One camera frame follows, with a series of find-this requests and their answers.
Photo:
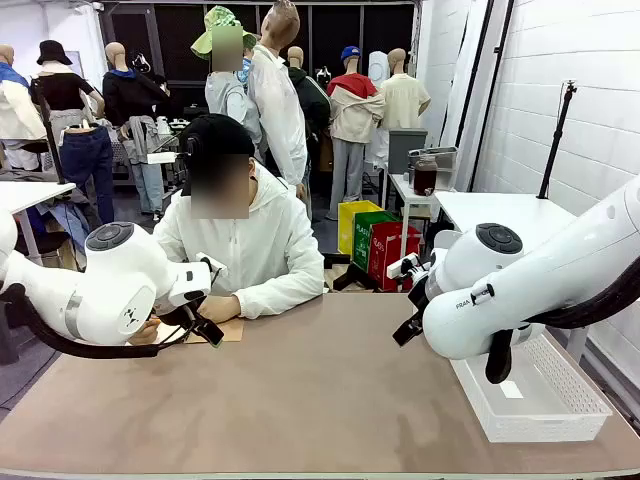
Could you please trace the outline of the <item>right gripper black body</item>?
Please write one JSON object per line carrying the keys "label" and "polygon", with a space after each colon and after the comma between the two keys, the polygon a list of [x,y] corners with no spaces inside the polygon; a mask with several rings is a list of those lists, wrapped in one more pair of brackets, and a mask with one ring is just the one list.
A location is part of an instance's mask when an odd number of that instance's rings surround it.
{"label": "right gripper black body", "polygon": [[429,274],[426,272],[415,274],[412,279],[412,288],[408,293],[408,299],[413,304],[413,314],[410,319],[421,320],[424,310],[429,303],[426,293]]}

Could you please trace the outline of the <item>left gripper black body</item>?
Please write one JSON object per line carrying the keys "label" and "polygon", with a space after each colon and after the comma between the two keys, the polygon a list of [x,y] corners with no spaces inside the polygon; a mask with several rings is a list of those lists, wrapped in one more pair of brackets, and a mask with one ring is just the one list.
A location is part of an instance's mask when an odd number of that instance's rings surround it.
{"label": "left gripper black body", "polygon": [[181,328],[189,328],[193,323],[196,325],[211,323],[210,319],[199,312],[205,301],[206,298],[200,298],[176,308],[172,312],[172,324]]}

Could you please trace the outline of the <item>person's left hand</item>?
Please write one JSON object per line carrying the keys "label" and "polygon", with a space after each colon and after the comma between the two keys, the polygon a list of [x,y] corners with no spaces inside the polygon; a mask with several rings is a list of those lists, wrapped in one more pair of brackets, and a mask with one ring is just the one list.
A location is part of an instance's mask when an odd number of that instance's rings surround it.
{"label": "person's left hand", "polygon": [[197,313],[215,324],[239,317],[241,307],[238,298],[231,296],[207,296],[198,307]]}

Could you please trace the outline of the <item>person's right hand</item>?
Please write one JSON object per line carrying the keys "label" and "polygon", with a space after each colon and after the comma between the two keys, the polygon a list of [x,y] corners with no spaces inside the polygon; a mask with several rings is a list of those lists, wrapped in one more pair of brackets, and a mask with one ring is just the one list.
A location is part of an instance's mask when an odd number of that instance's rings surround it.
{"label": "person's right hand", "polygon": [[129,338],[128,343],[134,346],[153,344],[158,335],[161,321],[157,317],[150,317],[141,328]]}

